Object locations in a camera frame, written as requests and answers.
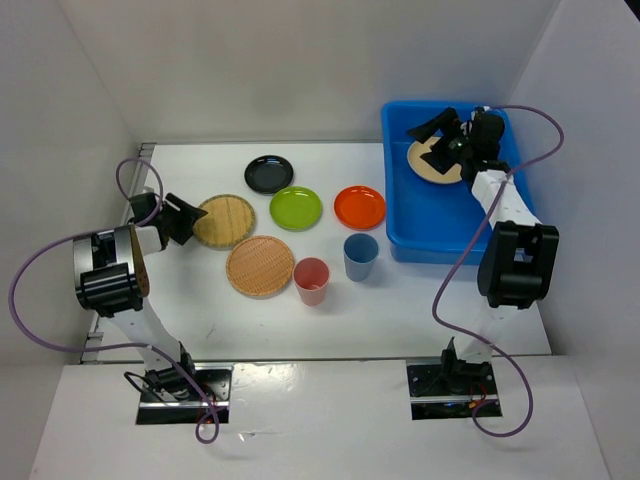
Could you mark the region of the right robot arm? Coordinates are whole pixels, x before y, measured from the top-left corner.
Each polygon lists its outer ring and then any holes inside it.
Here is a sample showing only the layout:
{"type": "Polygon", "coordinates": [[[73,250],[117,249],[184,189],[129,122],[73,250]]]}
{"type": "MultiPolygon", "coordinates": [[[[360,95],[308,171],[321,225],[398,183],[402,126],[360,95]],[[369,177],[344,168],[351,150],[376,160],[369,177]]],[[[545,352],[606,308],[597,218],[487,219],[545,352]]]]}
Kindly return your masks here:
{"type": "Polygon", "coordinates": [[[421,158],[436,172],[459,169],[491,229],[477,273],[485,300],[477,332],[465,347],[449,342],[433,382],[451,394],[478,387],[489,373],[493,348],[508,320],[546,296],[559,244],[557,228],[531,213],[510,166],[499,157],[505,130],[504,119],[487,107],[475,108],[467,122],[448,107],[407,132],[416,143],[429,146],[421,158]]]}

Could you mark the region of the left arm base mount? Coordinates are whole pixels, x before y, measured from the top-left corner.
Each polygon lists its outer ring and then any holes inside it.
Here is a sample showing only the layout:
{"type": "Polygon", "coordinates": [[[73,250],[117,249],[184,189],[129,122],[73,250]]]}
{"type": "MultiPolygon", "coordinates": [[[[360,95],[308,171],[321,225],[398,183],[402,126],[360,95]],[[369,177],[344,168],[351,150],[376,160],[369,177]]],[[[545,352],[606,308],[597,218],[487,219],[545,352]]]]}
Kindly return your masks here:
{"type": "MultiPolygon", "coordinates": [[[[219,423],[227,424],[233,367],[230,364],[200,363],[195,366],[195,382],[214,405],[219,423]]],[[[137,425],[214,424],[208,404],[190,385],[188,395],[177,399],[166,391],[153,390],[149,376],[126,371],[124,378],[138,392],[137,425]]]]}

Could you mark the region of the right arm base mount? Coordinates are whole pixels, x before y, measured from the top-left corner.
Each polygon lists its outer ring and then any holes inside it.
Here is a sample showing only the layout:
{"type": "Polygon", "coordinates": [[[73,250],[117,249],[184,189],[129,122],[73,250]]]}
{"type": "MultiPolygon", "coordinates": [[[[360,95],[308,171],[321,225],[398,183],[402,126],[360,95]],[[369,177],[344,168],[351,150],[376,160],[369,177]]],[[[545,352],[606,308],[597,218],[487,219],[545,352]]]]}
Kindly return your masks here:
{"type": "Polygon", "coordinates": [[[488,364],[475,376],[444,373],[439,363],[408,363],[406,373],[414,421],[470,419],[478,405],[478,418],[502,416],[493,369],[488,364]]]}

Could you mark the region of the green-rimmed bamboo woven plate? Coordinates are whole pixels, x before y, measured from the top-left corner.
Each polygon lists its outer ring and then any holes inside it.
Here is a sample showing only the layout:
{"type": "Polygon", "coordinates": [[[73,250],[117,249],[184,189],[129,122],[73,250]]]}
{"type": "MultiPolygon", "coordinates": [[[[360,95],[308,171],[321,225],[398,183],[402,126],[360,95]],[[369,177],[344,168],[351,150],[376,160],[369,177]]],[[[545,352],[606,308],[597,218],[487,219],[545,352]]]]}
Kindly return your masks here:
{"type": "Polygon", "coordinates": [[[194,236],[208,247],[233,247],[249,237],[254,229],[255,211],[240,196],[216,195],[202,202],[198,208],[205,215],[195,222],[194,236]]]}

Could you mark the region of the beige round plate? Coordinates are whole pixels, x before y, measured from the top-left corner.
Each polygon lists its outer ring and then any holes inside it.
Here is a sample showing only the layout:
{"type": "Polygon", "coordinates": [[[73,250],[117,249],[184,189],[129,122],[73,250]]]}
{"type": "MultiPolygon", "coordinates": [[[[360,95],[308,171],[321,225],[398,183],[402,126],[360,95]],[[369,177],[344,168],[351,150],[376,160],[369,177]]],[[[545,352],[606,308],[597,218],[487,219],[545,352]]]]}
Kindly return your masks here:
{"type": "Polygon", "coordinates": [[[421,179],[436,185],[454,185],[462,181],[461,166],[454,165],[446,174],[441,174],[428,164],[423,154],[431,152],[431,147],[439,140],[432,137],[425,143],[414,141],[408,148],[407,161],[411,170],[421,179]]]}

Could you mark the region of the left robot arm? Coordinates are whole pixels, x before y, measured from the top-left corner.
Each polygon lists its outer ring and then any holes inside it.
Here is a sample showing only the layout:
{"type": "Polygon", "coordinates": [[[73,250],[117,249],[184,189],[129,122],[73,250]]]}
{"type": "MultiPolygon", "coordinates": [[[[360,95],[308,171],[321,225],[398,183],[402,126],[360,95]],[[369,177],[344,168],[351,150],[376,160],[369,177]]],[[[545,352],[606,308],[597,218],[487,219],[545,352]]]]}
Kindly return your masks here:
{"type": "Polygon", "coordinates": [[[163,326],[150,305],[144,257],[185,244],[206,211],[169,193],[129,198],[133,216],[124,226],[73,239],[75,294],[81,307],[107,318],[135,345],[152,395],[174,399],[198,396],[199,375],[183,344],[163,326]]]}

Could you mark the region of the brown woven bamboo plate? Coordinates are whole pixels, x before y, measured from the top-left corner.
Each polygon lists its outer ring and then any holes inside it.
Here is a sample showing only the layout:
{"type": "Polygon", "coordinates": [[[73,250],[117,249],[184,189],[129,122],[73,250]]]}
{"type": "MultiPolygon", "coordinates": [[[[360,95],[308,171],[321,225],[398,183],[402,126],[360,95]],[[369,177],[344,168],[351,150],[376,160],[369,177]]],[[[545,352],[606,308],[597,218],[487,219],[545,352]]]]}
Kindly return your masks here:
{"type": "Polygon", "coordinates": [[[294,256],[273,236],[252,236],[238,243],[225,266],[227,279],[239,293],[266,297],[281,291],[291,280],[294,256]]]}

